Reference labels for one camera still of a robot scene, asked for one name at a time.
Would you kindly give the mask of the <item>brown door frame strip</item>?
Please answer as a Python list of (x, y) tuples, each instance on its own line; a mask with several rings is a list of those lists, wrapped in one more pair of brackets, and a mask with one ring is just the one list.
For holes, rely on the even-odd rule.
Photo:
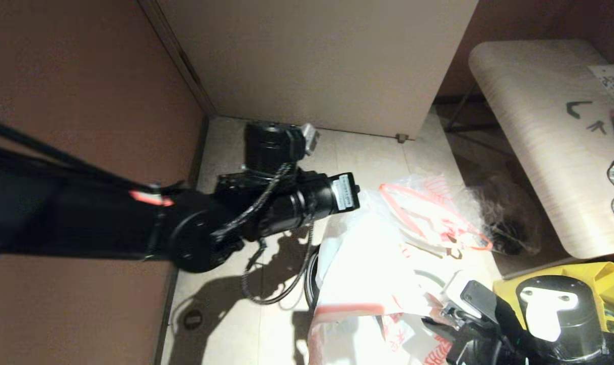
[(137, 0), (137, 2), (200, 108), (208, 116), (218, 114), (189, 56), (175, 36), (174, 30), (168, 22), (158, 0)]

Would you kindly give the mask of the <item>crumpled clear plastic bag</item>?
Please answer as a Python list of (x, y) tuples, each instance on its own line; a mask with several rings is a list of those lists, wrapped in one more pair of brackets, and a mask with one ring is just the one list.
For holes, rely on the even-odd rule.
[(531, 196), (504, 175), (486, 175), (454, 196), (461, 215), (492, 243), (492, 252), (531, 256), (541, 251), (538, 210)]

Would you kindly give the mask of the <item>white plastic bag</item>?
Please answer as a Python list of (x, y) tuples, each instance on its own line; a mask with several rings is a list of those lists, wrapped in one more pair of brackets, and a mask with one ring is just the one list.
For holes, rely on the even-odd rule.
[(441, 292), (469, 262), (418, 249), (371, 210), (333, 217), (320, 245), (320, 294), (308, 333), (308, 365), (447, 365), (451, 343), (423, 325)]

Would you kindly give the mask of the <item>white door panel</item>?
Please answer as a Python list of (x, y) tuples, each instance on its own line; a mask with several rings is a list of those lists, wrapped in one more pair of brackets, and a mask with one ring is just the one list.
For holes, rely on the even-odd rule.
[(479, 0), (158, 0), (218, 114), (415, 139)]

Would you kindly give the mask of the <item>white red-drawstring used trash bag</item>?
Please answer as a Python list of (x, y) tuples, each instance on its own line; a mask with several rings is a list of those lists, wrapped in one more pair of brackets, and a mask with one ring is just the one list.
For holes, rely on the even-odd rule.
[(362, 204), (389, 224), (409, 249), (444, 258), (462, 258), (464, 252), (491, 252), (478, 223), (465, 217), (451, 196), (444, 175), (407, 175), (362, 193)]

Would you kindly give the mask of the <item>black round trash bin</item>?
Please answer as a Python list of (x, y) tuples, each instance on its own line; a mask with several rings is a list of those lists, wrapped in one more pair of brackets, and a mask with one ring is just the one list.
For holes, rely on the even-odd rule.
[(320, 246), (316, 246), (307, 261), (307, 267), (304, 273), (304, 295), (309, 310), (312, 312), (316, 309), (318, 296), (320, 294), (320, 288), (316, 282), (317, 279), (317, 266), (319, 257)]

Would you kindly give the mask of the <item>black metal table frame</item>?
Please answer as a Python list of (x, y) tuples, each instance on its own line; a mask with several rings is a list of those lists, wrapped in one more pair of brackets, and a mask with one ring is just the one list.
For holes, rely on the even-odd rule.
[[(451, 117), (444, 127), (444, 132), (447, 134), (458, 134), (478, 131), (495, 131), (500, 129), (500, 125), (494, 117), (493, 110), (485, 97), (481, 94), (478, 95), (474, 93), (478, 88), (478, 83), (474, 81), (464, 95), (460, 97), (459, 102), (456, 104), (453, 113), (451, 113)], [(487, 117), (487, 114), (491, 116), (488, 117), (485, 122), (472, 122), (469, 119), (463, 119), (462, 122), (460, 116), (468, 105), (471, 106), (471, 111), (473, 112), (478, 113), (480, 110), (478, 113), (479, 116)]]

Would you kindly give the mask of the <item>black L-shaped hex key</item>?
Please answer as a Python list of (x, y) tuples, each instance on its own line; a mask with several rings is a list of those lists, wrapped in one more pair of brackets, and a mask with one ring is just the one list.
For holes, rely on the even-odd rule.
[(578, 111), (576, 111), (576, 107), (580, 106), (580, 105), (588, 105), (588, 104), (592, 104), (592, 101), (571, 101), (571, 102), (567, 102), (566, 103), (566, 112), (568, 115), (570, 115), (571, 117), (575, 118), (576, 120), (580, 120), (581, 118), (581, 114), (578, 113)]

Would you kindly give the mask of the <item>yellow plastic bag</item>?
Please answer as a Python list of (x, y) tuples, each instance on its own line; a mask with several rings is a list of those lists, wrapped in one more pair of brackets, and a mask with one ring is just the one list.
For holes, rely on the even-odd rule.
[(614, 263), (584, 263), (555, 266), (528, 273), (510, 280), (497, 280), (493, 291), (513, 308), (522, 328), (526, 328), (524, 314), (518, 303), (516, 287), (536, 276), (560, 275), (573, 277), (589, 285), (596, 301), (601, 329), (614, 333)]

